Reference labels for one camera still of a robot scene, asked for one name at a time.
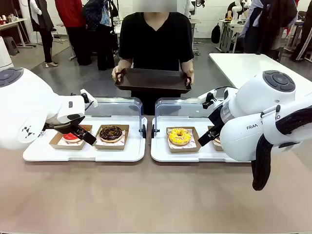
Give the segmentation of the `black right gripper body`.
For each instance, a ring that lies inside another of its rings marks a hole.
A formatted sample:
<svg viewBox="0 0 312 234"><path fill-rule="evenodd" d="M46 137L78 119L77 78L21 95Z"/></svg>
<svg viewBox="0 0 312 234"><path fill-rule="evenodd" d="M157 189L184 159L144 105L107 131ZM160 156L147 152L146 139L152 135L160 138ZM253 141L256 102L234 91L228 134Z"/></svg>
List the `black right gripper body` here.
<svg viewBox="0 0 312 234"><path fill-rule="evenodd" d="M212 122L214 127L219 128L224 126L224 122L221 118L221 109L223 105L218 105L214 107L211 113L208 115L208 119Z"/></svg>

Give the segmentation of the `person's left hand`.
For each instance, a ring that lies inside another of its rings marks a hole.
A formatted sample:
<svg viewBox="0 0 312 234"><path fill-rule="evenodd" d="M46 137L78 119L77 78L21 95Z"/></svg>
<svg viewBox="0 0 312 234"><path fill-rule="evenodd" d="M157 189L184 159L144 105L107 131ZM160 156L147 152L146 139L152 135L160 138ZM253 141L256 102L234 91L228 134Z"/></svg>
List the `person's left hand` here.
<svg viewBox="0 0 312 234"><path fill-rule="evenodd" d="M186 85L192 86L195 80L194 69L193 68L187 69L184 71L184 73L187 75Z"/></svg>

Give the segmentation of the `person's right hand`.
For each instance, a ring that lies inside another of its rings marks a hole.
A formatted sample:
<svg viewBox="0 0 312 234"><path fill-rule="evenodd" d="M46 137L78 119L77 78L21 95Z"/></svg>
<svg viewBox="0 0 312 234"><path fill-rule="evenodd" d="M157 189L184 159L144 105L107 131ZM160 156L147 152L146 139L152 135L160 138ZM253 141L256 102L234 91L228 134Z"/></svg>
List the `person's right hand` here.
<svg viewBox="0 0 312 234"><path fill-rule="evenodd" d="M113 70L112 70L112 79L114 81L121 81L121 72L122 72L123 67L121 65L117 65Z"/></svg>

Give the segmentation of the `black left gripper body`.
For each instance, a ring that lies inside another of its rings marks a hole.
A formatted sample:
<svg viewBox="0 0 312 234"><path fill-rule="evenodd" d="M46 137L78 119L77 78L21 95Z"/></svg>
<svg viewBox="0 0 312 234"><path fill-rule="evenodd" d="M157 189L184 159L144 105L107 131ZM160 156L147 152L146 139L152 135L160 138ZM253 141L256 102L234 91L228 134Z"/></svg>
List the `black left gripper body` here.
<svg viewBox="0 0 312 234"><path fill-rule="evenodd" d="M60 133L73 133L73 126L79 125L83 120L84 120L84 117L80 117L80 118L71 120L68 123L62 123L59 125L45 123L43 127L43 131L47 129L54 129Z"/></svg>

